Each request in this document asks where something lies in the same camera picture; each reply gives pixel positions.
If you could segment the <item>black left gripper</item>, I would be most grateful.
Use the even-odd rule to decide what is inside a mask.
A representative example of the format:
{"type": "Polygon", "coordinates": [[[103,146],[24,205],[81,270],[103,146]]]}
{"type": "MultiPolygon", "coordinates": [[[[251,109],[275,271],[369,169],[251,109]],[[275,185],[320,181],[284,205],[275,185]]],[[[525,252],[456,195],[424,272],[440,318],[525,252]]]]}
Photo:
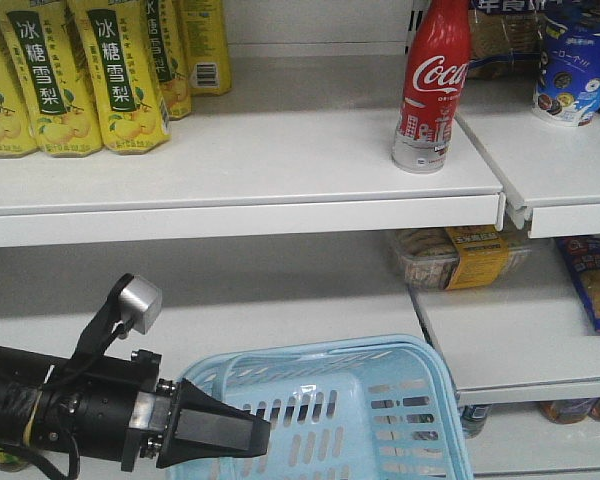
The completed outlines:
{"type": "MultiPolygon", "coordinates": [[[[86,359],[56,358],[50,388],[39,403],[39,447],[67,453],[76,441],[82,456],[135,467],[144,433],[129,429],[140,393],[153,394],[162,356],[138,350],[131,360],[103,356],[83,372],[86,359]]],[[[206,458],[253,458],[268,451],[271,424],[179,382],[156,467],[206,458]]]]}

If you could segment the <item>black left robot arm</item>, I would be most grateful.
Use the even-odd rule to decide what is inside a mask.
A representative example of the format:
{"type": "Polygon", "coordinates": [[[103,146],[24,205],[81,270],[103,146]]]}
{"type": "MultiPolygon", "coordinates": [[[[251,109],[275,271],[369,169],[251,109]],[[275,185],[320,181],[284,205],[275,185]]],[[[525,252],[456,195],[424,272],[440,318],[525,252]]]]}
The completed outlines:
{"type": "Polygon", "coordinates": [[[207,458],[266,453],[271,425],[218,401],[190,381],[159,376],[160,355],[139,350],[131,359],[102,356],[86,371],[64,358],[0,346],[0,448],[56,479],[42,451],[119,464],[139,458],[159,469],[207,458]]]}

